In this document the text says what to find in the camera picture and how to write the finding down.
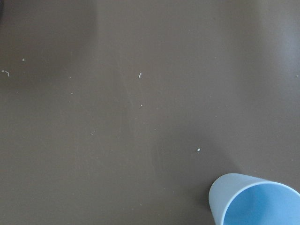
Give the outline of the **blue cup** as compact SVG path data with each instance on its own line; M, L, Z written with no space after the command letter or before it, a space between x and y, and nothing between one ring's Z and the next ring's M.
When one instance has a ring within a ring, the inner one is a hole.
M209 205L217 225L298 225L300 194L282 183L238 173L217 178Z

